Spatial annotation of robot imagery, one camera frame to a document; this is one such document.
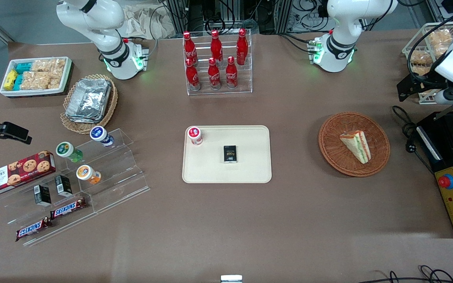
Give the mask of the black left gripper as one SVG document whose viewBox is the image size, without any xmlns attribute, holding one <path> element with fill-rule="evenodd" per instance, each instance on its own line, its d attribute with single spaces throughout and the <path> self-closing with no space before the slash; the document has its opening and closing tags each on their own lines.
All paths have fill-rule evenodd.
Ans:
<svg viewBox="0 0 453 283">
<path fill-rule="evenodd" d="M 445 90 L 448 80 L 437 72 L 428 72 L 426 75 L 407 75 L 408 80 L 397 83 L 398 100 L 404 102 L 409 96 L 429 90 Z"/>
</svg>

